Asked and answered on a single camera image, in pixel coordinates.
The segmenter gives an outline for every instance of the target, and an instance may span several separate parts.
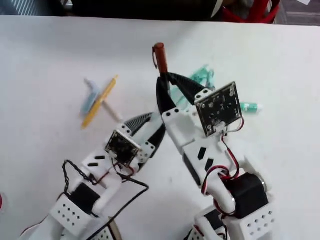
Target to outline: white table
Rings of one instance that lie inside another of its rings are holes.
[[[242,101],[264,104],[236,136],[258,143],[287,238],[320,235],[319,39],[308,26],[1,16],[0,238],[39,222],[63,190],[63,160],[79,164],[115,128],[101,110],[81,130],[84,77],[103,86],[119,74],[109,102],[125,119],[155,109],[157,42],[171,72],[211,64],[217,87],[236,81]],[[136,178],[150,191],[117,218],[124,240],[182,239],[212,203],[168,136]],[[124,186],[110,215],[139,190]]]

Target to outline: black wire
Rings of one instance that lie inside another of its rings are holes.
[[[226,225],[223,225],[224,227],[224,230],[225,230],[225,240],[228,240],[228,229],[227,229],[227,226]]]
[[[145,187],[144,190],[142,190],[141,192],[139,192],[137,195],[135,195],[130,201],[128,201],[122,208],[120,208],[120,210],[112,217],[110,218],[110,220],[103,225],[102,227],[100,227],[94,234],[92,234],[89,238],[87,238],[87,240],[92,240],[95,236],[97,236],[103,229],[105,229],[106,227],[108,227],[115,219],[117,216],[119,216],[119,214],[126,209],[126,207],[128,207],[134,200],[136,200],[138,197],[140,197],[142,194],[144,194],[146,191],[149,190],[149,186],[147,184],[145,184],[144,182],[135,180],[129,176],[123,175],[121,173],[117,173],[122,179],[125,179],[129,182],[132,182],[134,184],[140,185],[142,187]]]
[[[97,180],[95,178],[91,178],[88,177],[83,171],[80,170],[80,168],[75,165],[72,161],[70,160],[65,160],[63,165],[62,165],[62,169],[63,169],[63,174],[64,174],[64,180],[65,180],[65,186],[64,186],[64,193],[68,196],[68,189],[69,189],[69,184],[70,184],[70,179],[68,177],[68,173],[66,170],[66,165],[70,164],[85,180],[89,181],[90,183],[92,183],[92,185],[96,186],[97,184],[99,184],[99,182],[97,182]]]

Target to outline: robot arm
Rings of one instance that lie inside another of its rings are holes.
[[[138,173],[158,150],[165,132],[159,113],[144,114],[119,124],[112,136],[79,168],[66,160],[63,165],[66,178],[64,194],[34,232],[25,232],[20,239],[82,239],[88,226],[102,216],[106,205],[121,188],[121,175]],[[75,180],[69,180],[68,164],[80,173]],[[106,239],[112,240],[110,231],[110,226],[106,226],[99,237],[108,236]]]
[[[157,103],[165,128],[194,181],[214,206],[195,218],[188,240],[256,240],[271,236],[275,222],[272,188],[260,159],[233,138],[244,124],[236,83],[213,92],[190,79],[169,73],[164,45],[153,47],[160,77]],[[169,95],[177,86],[191,107],[177,107]],[[236,130],[228,126],[240,120]]]

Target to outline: white bracket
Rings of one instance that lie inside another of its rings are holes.
[[[156,147],[148,141],[142,144],[140,147],[141,149],[136,157],[140,164],[145,164],[156,150]]]
[[[82,211],[77,205],[62,195],[50,211],[54,217],[65,229],[74,236],[79,237],[87,228],[93,218]]]
[[[275,221],[273,204],[268,203],[243,219],[226,217],[223,223],[231,239],[257,240],[273,230]]]

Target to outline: red object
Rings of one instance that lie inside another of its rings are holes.
[[[2,200],[2,195],[0,194],[0,210],[2,209],[2,205],[3,205],[3,200]]]
[[[153,46],[152,58],[155,68],[158,68],[161,74],[165,74],[168,72],[165,45],[162,42],[158,42],[156,45]]]
[[[247,19],[243,19],[227,8],[223,8],[223,21],[230,23],[258,23],[258,24],[271,24],[279,10],[280,0],[271,0],[271,10],[265,15],[269,0],[254,0],[253,6],[250,9]]]

